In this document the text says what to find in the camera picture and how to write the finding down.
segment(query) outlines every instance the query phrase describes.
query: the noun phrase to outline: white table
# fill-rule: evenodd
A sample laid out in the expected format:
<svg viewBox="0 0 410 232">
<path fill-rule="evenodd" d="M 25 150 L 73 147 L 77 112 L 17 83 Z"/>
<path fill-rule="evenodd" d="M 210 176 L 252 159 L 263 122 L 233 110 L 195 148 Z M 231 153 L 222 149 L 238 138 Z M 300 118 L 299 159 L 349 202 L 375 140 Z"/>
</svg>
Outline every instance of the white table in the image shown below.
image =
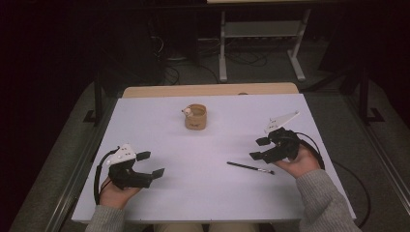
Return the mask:
<svg viewBox="0 0 410 232">
<path fill-rule="evenodd" d="M 181 110 L 192 103 L 207 106 L 205 130 L 185 128 L 185 116 Z M 299 219 L 304 207 L 293 177 L 272 164 L 255 161 L 249 156 L 250 152 L 273 147 L 259 147 L 255 142 L 255 139 L 266 136 L 264 129 L 269 119 L 295 110 L 301 114 L 285 128 L 306 133 L 315 140 L 327 172 L 345 196 L 302 94 L 131 98 L 120 99 L 116 105 L 73 220 L 88 222 L 91 219 L 95 210 L 95 168 L 104 154 L 124 143 L 130 143 L 137 153 L 152 152 L 149 159 L 135 164 L 135 171 L 150 173 L 165 168 L 163 177 L 129 202 L 126 208 L 128 221 Z M 228 165 L 227 161 L 272 169 L 276 175 Z M 107 172 L 108 166 L 105 166 L 101 183 Z"/>
</svg>

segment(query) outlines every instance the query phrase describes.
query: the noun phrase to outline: human hand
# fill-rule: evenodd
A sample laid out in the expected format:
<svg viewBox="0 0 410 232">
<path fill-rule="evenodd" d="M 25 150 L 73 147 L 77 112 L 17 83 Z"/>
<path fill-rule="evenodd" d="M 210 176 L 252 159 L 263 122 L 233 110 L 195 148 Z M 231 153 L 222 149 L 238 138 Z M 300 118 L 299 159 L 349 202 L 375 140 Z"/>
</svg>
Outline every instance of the human hand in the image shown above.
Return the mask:
<svg viewBox="0 0 410 232">
<path fill-rule="evenodd" d="M 289 162 L 279 160 L 274 165 L 287 171 L 294 178 L 298 178 L 309 171 L 320 169 L 319 162 L 311 151 L 304 145 L 299 145 L 298 156 L 295 159 L 289 159 Z"/>
<path fill-rule="evenodd" d="M 127 202 L 139 191 L 141 191 L 141 188 L 124 188 L 124 190 L 121 190 L 112 184 L 112 181 L 107 177 L 102 183 L 100 205 L 122 210 L 126 207 Z"/>
</svg>

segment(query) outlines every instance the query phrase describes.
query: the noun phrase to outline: sleeve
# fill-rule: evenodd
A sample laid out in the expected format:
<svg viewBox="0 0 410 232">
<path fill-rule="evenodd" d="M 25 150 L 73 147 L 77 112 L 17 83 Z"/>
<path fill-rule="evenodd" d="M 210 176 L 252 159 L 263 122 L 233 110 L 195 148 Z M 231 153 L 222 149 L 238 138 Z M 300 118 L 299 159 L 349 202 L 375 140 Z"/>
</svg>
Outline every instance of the sleeve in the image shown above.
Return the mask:
<svg viewBox="0 0 410 232">
<path fill-rule="evenodd" d="M 116 232 L 124 229 L 123 210 L 98 205 L 86 228 L 86 232 Z"/>
<path fill-rule="evenodd" d="M 350 215 L 347 202 L 324 170 L 296 179 L 305 205 L 300 231 L 361 231 Z"/>
</svg>

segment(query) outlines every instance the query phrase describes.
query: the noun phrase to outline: wooden container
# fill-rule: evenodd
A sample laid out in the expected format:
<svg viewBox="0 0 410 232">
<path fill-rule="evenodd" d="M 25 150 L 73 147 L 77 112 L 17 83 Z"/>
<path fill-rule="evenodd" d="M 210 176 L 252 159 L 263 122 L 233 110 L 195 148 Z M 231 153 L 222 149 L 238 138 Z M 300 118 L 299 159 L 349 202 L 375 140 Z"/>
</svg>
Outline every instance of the wooden container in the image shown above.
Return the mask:
<svg viewBox="0 0 410 232">
<path fill-rule="evenodd" d="M 185 127 L 190 130 L 204 130 L 206 127 L 206 107 L 202 104 L 191 104 L 188 106 L 193 115 L 185 118 Z"/>
</svg>

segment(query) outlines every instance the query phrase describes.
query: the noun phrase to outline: cable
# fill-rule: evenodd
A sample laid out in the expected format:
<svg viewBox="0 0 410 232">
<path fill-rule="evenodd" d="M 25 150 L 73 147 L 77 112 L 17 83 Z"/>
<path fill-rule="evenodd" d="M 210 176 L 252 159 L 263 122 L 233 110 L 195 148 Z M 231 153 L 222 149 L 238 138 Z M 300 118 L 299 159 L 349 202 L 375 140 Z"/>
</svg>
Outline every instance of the cable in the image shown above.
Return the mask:
<svg viewBox="0 0 410 232">
<path fill-rule="evenodd" d="M 199 68 L 205 69 L 205 70 L 209 71 L 209 72 L 212 74 L 212 76 L 213 76 L 214 79 L 216 80 L 217 84 L 220 83 L 220 81 L 219 81 L 217 75 L 216 75 L 211 69 L 209 69 L 208 67 L 205 67 L 205 66 L 202 66 L 202 65 L 195 65 L 195 64 L 174 65 L 174 66 L 172 66 L 172 67 L 179 67 L 179 66 L 180 66 L 180 67 L 182 67 L 182 66 L 195 66 L 195 67 L 199 67 Z"/>
<path fill-rule="evenodd" d="M 312 141 L 312 142 L 314 143 L 314 146 L 316 146 L 316 150 L 317 150 L 317 152 L 318 152 L 319 155 L 320 155 L 319 148 L 318 148 L 317 144 L 314 142 L 314 140 L 313 140 L 311 137 L 309 137 L 307 134 L 304 134 L 304 133 L 301 133 L 301 132 L 296 132 L 296 134 L 301 134 L 301 135 L 307 137 L 308 139 L 310 139 L 310 141 Z M 370 216 L 370 211 L 371 211 L 370 194 L 368 193 L 368 191 L 367 191 L 367 189 L 366 189 L 366 187 L 365 187 L 365 184 L 359 179 L 359 177 L 358 177 L 353 171 L 351 171 L 351 170 L 348 169 L 347 167 L 343 166 L 343 165 L 340 164 L 339 162 L 334 161 L 333 159 L 331 159 L 331 161 L 332 161 L 334 164 L 338 165 L 339 167 L 343 168 L 345 171 L 349 172 L 349 173 L 359 182 L 359 184 L 362 186 L 363 190 L 365 191 L 366 200 L 367 200 L 367 212 L 366 212 L 366 215 L 365 215 L 365 218 L 363 219 L 363 221 L 358 225 L 359 228 L 362 228 L 362 226 L 365 225 L 365 223 L 366 223 L 367 220 L 368 220 L 368 217 Z"/>
<path fill-rule="evenodd" d="M 176 75 L 173 75 L 173 74 L 169 73 L 167 69 L 173 70 L 174 72 L 176 72 Z M 169 83 L 170 83 L 171 85 L 175 85 L 175 84 L 177 84 L 177 83 L 180 82 L 180 74 L 179 74 L 179 72 L 178 72 L 176 69 L 167 66 L 167 67 L 165 67 L 165 74 L 168 74 L 169 76 L 175 78 L 175 81 L 171 81 L 170 79 L 168 79 L 168 78 L 165 77 L 165 80 L 169 81 Z"/>
<path fill-rule="evenodd" d="M 107 187 L 109 185 L 109 183 L 111 183 L 112 181 L 109 180 L 107 183 L 105 183 L 105 185 L 103 185 L 103 187 L 100 189 L 100 192 L 103 191 L 103 189 L 105 189 L 105 187 Z"/>
<path fill-rule="evenodd" d="M 161 39 L 161 37 L 152 36 L 151 39 L 159 40 L 161 42 L 160 49 L 158 51 L 154 52 L 154 55 L 157 56 L 158 58 L 160 58 L 161 57 L 161 52 L 162 52 L 163 47 L 164 47 L 164 42 Z"/>
<path fill-rule="evenodd" d="M 231 60 L 232 62 L 240 64 L 240 65 L 249 65 L 249 66 L 253 66 L 253 67 L 264 67 L 268 63 L 268 56 L 275 49 L 277 49 L 281 45 L 281 43 L 282 43 L 282 41 L 280 41 L 275 47 L 271 48 L 266 54 L 262 54 L 260 57 L 256 54 L 254 54 L 253 52 L 249 52 L 249 54 L 251 54 L 255 57 L 255 59 L 253 61 L 249 61 L 247 59 L 244 59 L 243 57 L 240 57 L 239 55 L 237 55 L 235 58 L 233 58 L 232 56 L 234 56 L 234 55 L 232 53 L 226 53 L 225 56 L 229 60 Z M 264 61 L 262 65 L 255 65 L 256 62 L 261 61 L 261 60 Z"/>
<path fill-rule="evenodd" d="M 198 53 L 199 53 L 199 55 L 209 55 L 209 54 L 207 54 L 206 52 L 207 51 L 212 51 L 212 50 L 214 50 L 215 48 L 219 48 L 220 47 L 220 39 L 218 39 L 218 38 L 214 38 L 214 39 L 208 39 L 208 40 L 202 40 L 201 42 L 207 42 L 207 41 L 216 41 L 217 42 L 217 44 L 216 45 L 214 45 L 214 46 L 212 46 L 212 47 L 210 47 L 210 48 L 206 48 L 206 49 L 204 49 L 204 50 L 201 50 L 201 51 L 199 51 Z M 218 52 L 218 50 L 216 50 L 216 51 L 214 51 L 214 52 L 211 52 L 210 54 L 216 54 Z"/>
<path fill-rule="evenodd" d="M 365 187 L 365 184 L 359 179 L 359 177 L 353 171 L 351 171 L 350 169 L 348 169 L 347 167 L 343 166 L 342 164 L 340 164 L 339 162 L 337 162 L 333 159 L 331 159 L 331 161 L 334 164 L 336 164 L 337 166 L 344 169 L 345 171 L 349 172 L 359 182 L 359 184 L 362 186 L 363 190 L 365 191 L 366 201 L 367 201 L 367 211 L 366 211 L 365 218 L 358 225 L 359 228 L 362 228 L 365 225 L 365 223 L 367 222 L 368 218 L 370 217 L 370 212 L 371 212 L 370 194 L 368 193 L 367 188 Z"/>
<path fill-rule="evenodd" d="M 94 178 L 94 200 L 96 201 L 96 205 L 100 204 L 99 187 L 100 187 L 100 176 L 102 174 L 102 169 L 103 169 L 103 162 L 105 161 L 105 159 L 107 157 L 109 157 L 112 154 L 115 154 L 119 149 L 120 149 L 120 147 L 118 147 L 116 150 L 112 150 L 112 151 L 108 152 L 107 154 L 105 154 L 105 156 L 103 156 L 102 160 L 100 161 L 100 164 L 96 168 L 96 176 Z"/>
<path fill-rule="evenodd" d="M 305 136 L 306 138 L 310 139 L 310 141 L 311 141 L 311 142 L 314 144 L 314 146 L 316 147 L 316 151 L 317 151 L 317 153 L 319 154 L 319 156 L 322 156 L 322 155 L 320 154 L 319 147 L 317 146 L 316 142 L 314 142 L 314 140 L 313 140 L 311 137 L 309 137 L 307 134 L 304 134 L 304 133 L 301 133 L 301 132 L 295 132 L 295 133 L 296 133 L 296 134 L 303 135 L 303 136 Z"/>
</svg>

